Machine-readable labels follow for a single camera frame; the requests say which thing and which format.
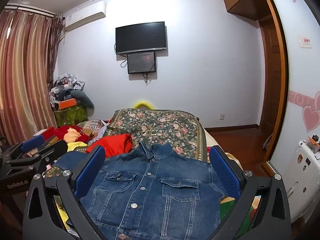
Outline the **clutter pile of clothes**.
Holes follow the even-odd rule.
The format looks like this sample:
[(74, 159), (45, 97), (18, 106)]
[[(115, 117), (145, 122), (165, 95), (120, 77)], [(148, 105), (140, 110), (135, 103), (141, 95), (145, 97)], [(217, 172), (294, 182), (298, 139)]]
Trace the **clutter pile of clothes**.
[(49, 92), (49, 101), (52, 106), (65, 101), (70, 96), (72, 90), (82, 91), (85, 81), (80, 81), (70, 73), (65, 73), (57, 77), (53, 88)]

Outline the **yellow plastic chair back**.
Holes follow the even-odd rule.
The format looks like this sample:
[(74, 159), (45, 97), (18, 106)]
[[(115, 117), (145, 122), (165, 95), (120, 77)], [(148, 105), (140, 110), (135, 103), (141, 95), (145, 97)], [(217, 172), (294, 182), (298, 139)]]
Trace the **yellow plastic chair back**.
[(155, 107), (149, 103), (148, 101), (144, 101), (144, 100), (140, 100), (137, 103), (135, 103), (132, 108), (135, 109), (149, 109), (149, 110), (153, 110), (155, 109)]

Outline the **white wall air conditioner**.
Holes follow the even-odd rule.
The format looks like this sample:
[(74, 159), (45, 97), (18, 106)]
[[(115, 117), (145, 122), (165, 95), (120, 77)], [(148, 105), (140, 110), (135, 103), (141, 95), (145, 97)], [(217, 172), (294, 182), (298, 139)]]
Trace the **white wall air conditioner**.
[(105, 17), (106, 4), (100, 1), (65, 16), (65, 30), (70, 32)]

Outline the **green patterned storage box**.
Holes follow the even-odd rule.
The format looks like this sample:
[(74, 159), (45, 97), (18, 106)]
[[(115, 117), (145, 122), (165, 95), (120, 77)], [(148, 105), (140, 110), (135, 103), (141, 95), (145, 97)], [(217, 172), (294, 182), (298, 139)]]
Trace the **green patterned storage box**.
[(58, 127), (77, 125), (87, 120), (87, 109), (85, 106), (72, 106), (62, 110), (54, 111)]

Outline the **red plush toy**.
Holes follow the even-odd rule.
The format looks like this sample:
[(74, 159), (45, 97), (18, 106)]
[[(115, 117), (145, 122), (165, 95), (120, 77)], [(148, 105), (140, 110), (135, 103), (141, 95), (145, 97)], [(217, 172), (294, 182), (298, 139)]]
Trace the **red plush toy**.
[(86, 144), (91, 140), (91, 137), (78, 125), (61, 126), (59, 128), (49, 127), (43, 131), (41, 135), (45, 140), (55, 136), (59, 140), (64, 140), (67, 143), (83, 142)]

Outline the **striped pink brown curtain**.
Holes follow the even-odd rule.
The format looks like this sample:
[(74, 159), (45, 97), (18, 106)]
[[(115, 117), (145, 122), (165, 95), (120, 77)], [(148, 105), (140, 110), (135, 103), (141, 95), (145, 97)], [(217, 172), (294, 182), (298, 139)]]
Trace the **striped pink brown curtain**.
[(10, 144), (55, 127), (49, 102), (62, 16), (1, 12), (1, 135)]

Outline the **white sliding wardrobe door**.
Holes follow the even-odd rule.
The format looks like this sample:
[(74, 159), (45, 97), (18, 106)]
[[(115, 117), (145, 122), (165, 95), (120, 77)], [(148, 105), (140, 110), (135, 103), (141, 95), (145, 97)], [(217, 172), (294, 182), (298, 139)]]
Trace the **white sliding wardrobe door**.
[(273, 0), (285, 34), (288, 103), (271, 165), (284, 173), (298, 142), (319, 135), (319, 23), (304, 0)]

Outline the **white stickered suitcase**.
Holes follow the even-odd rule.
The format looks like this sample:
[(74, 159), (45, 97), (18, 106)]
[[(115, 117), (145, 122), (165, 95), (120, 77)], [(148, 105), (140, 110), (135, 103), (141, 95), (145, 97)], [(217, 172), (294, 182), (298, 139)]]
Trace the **white stickered suitcase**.
[(319, 150), (300, 141), (283, 174), (291, 222), (303, 217), (319, 198)]

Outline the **red folded garment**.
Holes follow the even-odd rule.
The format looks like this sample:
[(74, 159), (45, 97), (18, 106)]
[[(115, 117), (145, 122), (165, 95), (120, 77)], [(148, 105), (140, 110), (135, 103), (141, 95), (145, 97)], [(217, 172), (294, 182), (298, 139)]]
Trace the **red folded garment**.
[(90, 145), (86, 149), (86, 152), (90, 153), (95, 146), (103, 147), (105, 157), (109, 158), (119, 154), (129, 153), (133, 148), (133, 142), (130, 134), (106, 136)]

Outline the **brown wooden wardrobe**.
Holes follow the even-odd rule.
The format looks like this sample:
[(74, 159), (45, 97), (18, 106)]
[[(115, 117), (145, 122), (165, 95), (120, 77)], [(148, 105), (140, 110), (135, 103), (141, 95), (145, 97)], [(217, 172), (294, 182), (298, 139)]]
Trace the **brown wooden wardrobe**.
[(283, 26), (273, 0), (224, 0), (224, 2), (228, 13), (257, 21), (258, 23), (271, 17), (274, 20), (274, 25), (276, 26), (280, 48), (281, 89), (276, 124), (273, 133), (269, 135), (270, 139), (268, 141), (268, 145), (265, 147), (266, 154), (264, 156), (264, 162), (268, 162), (272, 157), (283, 126), (287, 105), (287, 94), (289, 91), (289, 66)]

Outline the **yellow cloth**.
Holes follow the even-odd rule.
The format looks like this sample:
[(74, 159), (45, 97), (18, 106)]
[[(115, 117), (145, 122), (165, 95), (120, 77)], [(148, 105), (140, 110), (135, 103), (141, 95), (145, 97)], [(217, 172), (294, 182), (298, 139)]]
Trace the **yellow cloth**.
[(68, 146), (67, 151), (70, 152), (70, 151), (74, 151), (78, 147), (82, 148), (82, 147), (87, 147), (88, 145), (84, 142), (77, 141), (77, 142), (70, 142), (67, 144), (67, 146)]

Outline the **large black wall television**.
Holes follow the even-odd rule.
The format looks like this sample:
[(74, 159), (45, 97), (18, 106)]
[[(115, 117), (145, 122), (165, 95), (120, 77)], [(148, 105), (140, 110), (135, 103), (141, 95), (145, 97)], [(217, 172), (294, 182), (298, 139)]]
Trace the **large black wall television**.
[(165, 22), (150, 22), (116, 28), (116, 54), (166, 50)]

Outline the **small black wall monitor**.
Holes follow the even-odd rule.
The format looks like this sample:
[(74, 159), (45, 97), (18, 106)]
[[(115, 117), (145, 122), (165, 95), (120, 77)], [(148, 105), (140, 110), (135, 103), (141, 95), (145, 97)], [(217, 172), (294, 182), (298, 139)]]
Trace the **small black wall monitor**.
[(156, 55), (154, 52), (132, 53), (127, 55), (128, 74), (154, 73)]

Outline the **blue denim jacket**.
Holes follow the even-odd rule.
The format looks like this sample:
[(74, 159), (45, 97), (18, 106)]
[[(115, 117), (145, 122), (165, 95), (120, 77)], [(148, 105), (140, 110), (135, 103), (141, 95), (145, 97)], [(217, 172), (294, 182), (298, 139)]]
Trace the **blue denim jacket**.
[(106, 239), (207, 239), (225, 194), (210, 163), (141, 142), (106, 158), (80, 203)]

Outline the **brown wooden door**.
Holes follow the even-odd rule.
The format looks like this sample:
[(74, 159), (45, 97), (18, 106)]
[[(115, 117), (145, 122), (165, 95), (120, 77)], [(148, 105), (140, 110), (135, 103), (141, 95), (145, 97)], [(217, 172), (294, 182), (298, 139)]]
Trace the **brown wooden door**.
[(274, 20), (260, 21), (265, 56), (265, 94), (260, 128), (271, 135), (276, 124), (281, 89), (280, 48)]

